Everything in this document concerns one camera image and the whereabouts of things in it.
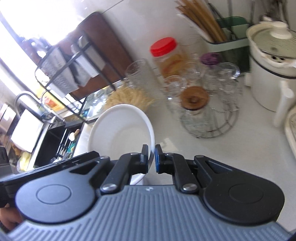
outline purple object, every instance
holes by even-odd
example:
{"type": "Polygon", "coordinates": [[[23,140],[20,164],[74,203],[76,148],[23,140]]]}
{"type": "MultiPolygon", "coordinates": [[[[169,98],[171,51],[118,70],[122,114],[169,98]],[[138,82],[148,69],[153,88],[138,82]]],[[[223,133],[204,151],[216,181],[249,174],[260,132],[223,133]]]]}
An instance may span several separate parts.
{"type": "Polygon", "coordinates": [[[204,65],[216,65],[221,62],[221,55],[219,53],[205,53],[200,57],[200,62],[204,65]]]}

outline plastic jar with red lid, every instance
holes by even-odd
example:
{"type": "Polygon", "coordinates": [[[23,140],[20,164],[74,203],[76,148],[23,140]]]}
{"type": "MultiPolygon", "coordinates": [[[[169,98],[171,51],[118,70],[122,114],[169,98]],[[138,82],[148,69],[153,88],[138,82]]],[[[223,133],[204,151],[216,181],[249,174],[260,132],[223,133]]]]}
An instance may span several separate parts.
{"type": "Polygon", "coordinates": [[[160,39],[152,44],[150,53],[164,78],[178,75],[184,68],[186,56],[172,37],[160,39]]]}

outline red lid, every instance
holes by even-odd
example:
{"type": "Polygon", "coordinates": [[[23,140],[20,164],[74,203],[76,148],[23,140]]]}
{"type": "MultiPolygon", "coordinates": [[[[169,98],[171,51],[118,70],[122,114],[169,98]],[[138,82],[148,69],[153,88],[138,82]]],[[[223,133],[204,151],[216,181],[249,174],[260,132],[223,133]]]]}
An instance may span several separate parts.
{"type": "Polygon", "coordinates": [[[150,52],[154,57],[160,57],[174,50],[176,46],[176,40],[172,37],[167,37],[152,44],[150,47],[150,52]]]}

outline bowl rim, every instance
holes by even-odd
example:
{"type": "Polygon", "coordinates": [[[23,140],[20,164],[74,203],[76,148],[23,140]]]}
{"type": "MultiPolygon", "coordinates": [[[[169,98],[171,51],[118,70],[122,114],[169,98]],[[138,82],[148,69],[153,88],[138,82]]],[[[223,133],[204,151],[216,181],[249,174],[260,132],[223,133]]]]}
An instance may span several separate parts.
{"type": "MultiPolygon", "coordinates": [[[[150,169],[151,167],[151,164],[153,162],[153,159],[154,159],[154,152],[155,152],[155,136],[154,136],[154,131],[153,131],[153,127],[152,127],[152,124],[149,120],[149,118],[147,117],[147,115],[142,111],[140,110],[138,107],[135,107],[133,105],[130,105],[130,104],[118,104],[118,105],[115,105],[115,106],[112,106],[111,108],[107,109],[104,113],[102,113],[100,115],[100,117],[96,120],[96,122],[94,123],[92,129],[91,129],[91,132],[90,132],[90,135],[89,135],[89,140],[88,140],[88,144],[87,144],[87,151],[90,152],[92,151],[91,150],[91,147],[90,147],[90,143],[91,143],[91,140],[93,139],[94,137],[94,130],[96,129],[96,127],[102,122],[102,120],[107,116],[109,115],[110,112],[114,112],[116,111],[117,109],[130,109],[134,112],[136,112],[145,122],[145,124],[147,125],[148,127],[148,130],[149,130],[149,134],[150,134],[150,140],[151,140],[151,146],[150,146],[150,156],[149,156],[149,159],[148,159],[148,170],[150,169]]],[[[143,177],[145,176],[146,174],[142,174],[140,173],[137,177],[135,177],[134,179],[132,178],[131,179],[131,182],[130,182],[130,185],[135,185],[137,184],[139,181],[141,181],[143,179],[143,177]]]]}

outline human hand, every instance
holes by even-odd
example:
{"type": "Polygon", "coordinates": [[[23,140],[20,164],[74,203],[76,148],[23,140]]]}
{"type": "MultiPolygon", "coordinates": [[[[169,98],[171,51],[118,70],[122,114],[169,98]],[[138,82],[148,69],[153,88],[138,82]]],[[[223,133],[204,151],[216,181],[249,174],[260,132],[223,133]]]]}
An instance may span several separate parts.
{"type": "Polygon", "coordinates": [[[0,208],[0,221],[8,229],[13,230],[17,223],[22,222],[22,218],[15,207],[9,207],[6,205],[3,208],[0,208]]]}

